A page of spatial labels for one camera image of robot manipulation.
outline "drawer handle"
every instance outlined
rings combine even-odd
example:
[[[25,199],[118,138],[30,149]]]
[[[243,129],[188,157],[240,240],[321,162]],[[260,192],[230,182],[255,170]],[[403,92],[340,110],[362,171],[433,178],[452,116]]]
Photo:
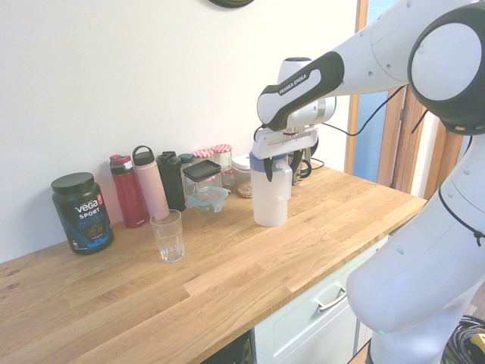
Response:
[[[344,299],[347,298],[347,290],[344,287],[341,287],[339,290],[339,293],[340,292],[343,292],[343,295],[338,296],[334,301],[330,302],[328,305],[324,305],[319,300],[315,300],[315,302],[318,303],[318,310],[320,312],[325,312],[328,309],[331,309],[332,307],[334,307],[337,303],[344,301]]]

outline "glass jar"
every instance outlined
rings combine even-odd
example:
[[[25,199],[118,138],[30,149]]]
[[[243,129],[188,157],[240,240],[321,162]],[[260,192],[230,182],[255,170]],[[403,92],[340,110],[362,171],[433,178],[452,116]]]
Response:
[[[230,192],[234,191],[234,170],[231,168],[229,171],[222,171],[222,187],[228,189]]]
[[[233,159],[233,147],[229,144],[219,144],[212,147],[214,151],[214,162],[220,165],[222,171],[230,171],[233,166],[231,161]]]
[[[249,154],[233,158],[234,182],[236,192],[245,199],[252,198],[251,168],[249,166]]]
[[[192,153],[194,158],[193,164],[200,163],[205,160],[209,160],[211,162],[214,161],[214,151],[212,149],[199,149]]]

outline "white cabinet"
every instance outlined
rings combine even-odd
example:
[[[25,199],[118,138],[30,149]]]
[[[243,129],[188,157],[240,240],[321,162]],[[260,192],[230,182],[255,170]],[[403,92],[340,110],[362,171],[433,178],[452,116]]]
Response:
[[[357,318],[348,304],[280,364],[346,364],[354,348]]]
[[[350,272],[370,258],[387,237],[257,324],[252,334],[257,364],[346,364],[354,347],[371,334],[346,299]]]

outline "red checkered lid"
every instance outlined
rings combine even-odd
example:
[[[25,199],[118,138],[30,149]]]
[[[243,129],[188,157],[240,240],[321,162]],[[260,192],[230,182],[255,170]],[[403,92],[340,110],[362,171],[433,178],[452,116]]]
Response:
[[[221,176],[228,176],[230,174],[234,174],[234,170],[231,168],[229,171],[222,171]]]
[[[199,149],[199,150],[196,150],[194,153],[192,153],[192,155],[195,158],[209,158],[209,157],[212,157],[214,155],[214,150],[212,150],[212,149]]]
[[[233,147],[229,144],[219,144],[218,146],[213,146],[212,150],[214,150],[216,153],[225,153],[233,150]]]

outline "wall clock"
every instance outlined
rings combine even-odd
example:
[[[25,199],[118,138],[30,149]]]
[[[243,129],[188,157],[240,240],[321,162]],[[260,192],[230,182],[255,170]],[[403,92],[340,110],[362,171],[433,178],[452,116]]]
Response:
[[[253,0],[210,0],[216,5],[223,6],[224,8],[241,8],[247,4],[253,2]]]

